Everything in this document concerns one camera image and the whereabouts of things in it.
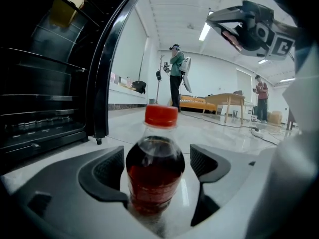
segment cap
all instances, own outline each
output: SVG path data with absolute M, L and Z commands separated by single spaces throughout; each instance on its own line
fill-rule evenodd
M 175 47 L 178 47 L 178 49 L 180 49 L 180 46 L 178 44 L 174 44 L 171 48 L 169 48 L 169 50 L 172 50 L 173 48 Z
M 147 105 L 145 111 L 145 123 L 158 127 L 175 127 L 177 114 L 177 107 Z

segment dark liquid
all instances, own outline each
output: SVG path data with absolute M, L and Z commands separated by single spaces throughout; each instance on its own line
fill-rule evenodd
M 173 141 L 148 136 L 129 151 L 126 168 L 133 206 L 139 213 L 151 215 L 169 205 L 184 172 L 185 161 Z

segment green shirt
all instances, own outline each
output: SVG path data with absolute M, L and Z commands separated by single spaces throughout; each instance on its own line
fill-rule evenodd
M 181 76 L 179 67 L 182 64 L 183 60 L 184 60 L 184 54 L 181 51 L 179 51 L 174 57 L 170 59 L 169 62 L 170 64 L 172 64 L 170 75 Z

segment jeans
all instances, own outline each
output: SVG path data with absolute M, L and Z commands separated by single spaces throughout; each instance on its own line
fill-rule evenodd
M 258 99 L 257 119 L 267 121 L 267 99 Z
M 171 94 L 171 101 L 174 107 L 179 109 L 179 86 L 181 83 L 181 76 L 170 76 L 170 94 Z

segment pink shirt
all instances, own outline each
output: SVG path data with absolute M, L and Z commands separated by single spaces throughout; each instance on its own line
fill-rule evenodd
M 260 90 L 267 90 L 267 84 L 264 82 L 259 82 L 256 85 L 256 93 L 258 94 L 258 99 L 268 99 L 267 92 L 261 92 Z

